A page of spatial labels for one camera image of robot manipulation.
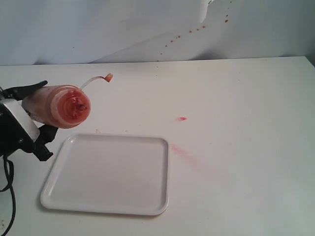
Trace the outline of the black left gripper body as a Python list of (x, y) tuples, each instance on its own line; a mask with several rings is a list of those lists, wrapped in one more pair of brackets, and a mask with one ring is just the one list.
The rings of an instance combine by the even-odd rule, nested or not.
[[(3, 89), (0, 90), (0, 100), (4, 100)], [(10, 155), (18, 149), (26, 153), (32, 153), (34, 142), (13, 120), (13, 115), (10, 115), (9, 111), (0, 106), (0, 153), (1, 155)]]

